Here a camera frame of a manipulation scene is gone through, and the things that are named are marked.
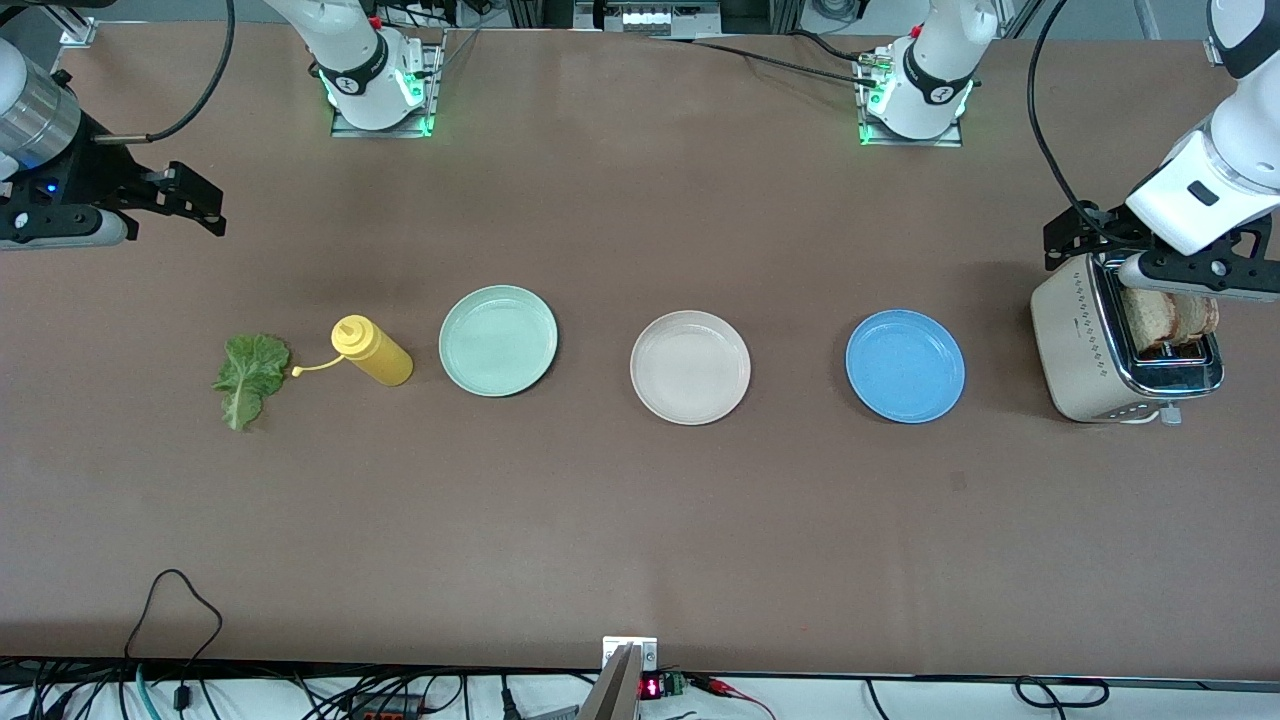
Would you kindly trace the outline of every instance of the lettuce leaf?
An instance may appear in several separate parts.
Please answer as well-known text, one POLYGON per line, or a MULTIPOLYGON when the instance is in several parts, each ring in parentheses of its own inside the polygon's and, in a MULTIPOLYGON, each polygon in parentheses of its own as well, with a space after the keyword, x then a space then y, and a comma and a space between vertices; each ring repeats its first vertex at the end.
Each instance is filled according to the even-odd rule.
POLYGON ((238 334, 227 341, 227 360, 218 370, 214 389, 225 392, 223 421, 243 430, 262 411, 262 398, 284 383, 289 348, 269 334, 238 334))

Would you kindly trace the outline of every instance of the mustard bottle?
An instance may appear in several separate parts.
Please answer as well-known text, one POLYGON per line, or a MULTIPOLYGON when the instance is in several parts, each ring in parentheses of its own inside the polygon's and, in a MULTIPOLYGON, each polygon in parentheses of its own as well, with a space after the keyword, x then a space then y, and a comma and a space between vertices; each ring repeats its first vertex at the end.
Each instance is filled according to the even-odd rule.
POLYGON ((413 359, 408 352, 364 315, 347 315, 338 320, 329 333, 329 341, 338 351, 337 357, 314 368, 293 368, 291 374, 296 378, 302 373, 332 368, 343 360, 351 360, 387 387, 396 387, 413 374, 413 359))

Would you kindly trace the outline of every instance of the plate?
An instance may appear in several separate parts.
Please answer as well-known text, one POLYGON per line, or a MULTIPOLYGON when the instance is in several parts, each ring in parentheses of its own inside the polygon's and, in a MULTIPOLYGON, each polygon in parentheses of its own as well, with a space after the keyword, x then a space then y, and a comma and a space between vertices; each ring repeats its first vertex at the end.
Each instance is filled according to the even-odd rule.
POLYGON ((556 356, 552 309, 522 287, 495 284, 463 297, 440 327, 440 364, 462 389, 516 395, 538 382, 556 356))
POLYGON ((728 415, 750 382, 746 342, 710 313, 663 315, 631 350, 631 386, 640 401, 677 425, 705 425, 728 415))
POLYGON ((876 413, 899 423, 947 414, 964 391, 964 356, 928 315, 884 310, 858 325, 845 348, 849 383, 876 413))

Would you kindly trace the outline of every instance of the white plate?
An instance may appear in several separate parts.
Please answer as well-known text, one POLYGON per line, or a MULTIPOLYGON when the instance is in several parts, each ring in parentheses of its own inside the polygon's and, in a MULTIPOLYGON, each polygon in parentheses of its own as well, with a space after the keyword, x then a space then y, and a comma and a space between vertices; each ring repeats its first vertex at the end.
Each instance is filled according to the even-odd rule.
POLYGON ((728 415, 751 382, 742 336, 710 313, 663 315, 631 350, 631 384, 645 407, 678 425, 705 425, 728 415))

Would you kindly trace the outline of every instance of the white floor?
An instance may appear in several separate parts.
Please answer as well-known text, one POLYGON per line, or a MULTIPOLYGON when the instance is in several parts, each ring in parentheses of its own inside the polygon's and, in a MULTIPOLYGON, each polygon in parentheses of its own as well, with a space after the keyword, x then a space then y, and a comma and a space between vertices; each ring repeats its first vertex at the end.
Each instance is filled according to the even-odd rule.
MULTIPOLYGON (((214 720, 200 693, 192 689, 192 707, 187 720, 214 720)), ((317 693, 332 694, 349 687, 346 680, 329 679, 308 683, 317 693)), ((421 692, 425 680, 416 682, 412 692, 421 692)), ((525 717, 534 717, 567 706, 580 705, 590 687, 566 675, 515 675, 509 679, 516 705, 525 717)), ((878 720, 867 687, 860 680, 832 679, 732 679, 732 684, 771 706, 778 720, 878 720)), ((172 710, 175 683, 159 683, 148 692, 161 720, 177 720, 172 710)), ((284 680, 211 680, 210 696, 223 720, 301 720, 311 706, 302 691, 284 680)), ((428 705, 445 703, 458 689, 458 679, 440 678, 431 687, 428 705)), ((470 720, 500 720, 502 700, 497 676, 468 680, 470 720)), ((924 683, 877 680, 877 694, 891 720, 1053 720, 1052 711, 1023 705, 1010 685, 977 683, 924 683)), ((81 691, 87 696, 88 688, 81 691)), ((1083 700, 1097 691, 1064 689, 1061 700, 1083 700)), ((81 697, 72 701, 67 720, 82 706, 81 697)), ((0 696, 0 717, 26 717, 31 692, 0 696)), ((46 700, 46 707, 52 698, 46 700)), ((132 720, 146 720, 132 683, 125 687, 125 705, 132 720)), ((733 700, 713 697, 699 691, 685 696, 641 703, 644 720, 667 720, 694 712, 690 720, 769 720, 758 707, 733 700)), ((1280 693, 1219 692, 1199 689, 1114 688, 1111 700, 1091 710, 1068 710, 1069 720, 1262 720, 1280 717, 1280 693)), ((435 720, 468 720, 461 700, 431 715, 435 720)), ((88 720, 120 720, 115 687, 104 689, 88 714, 88 720)))

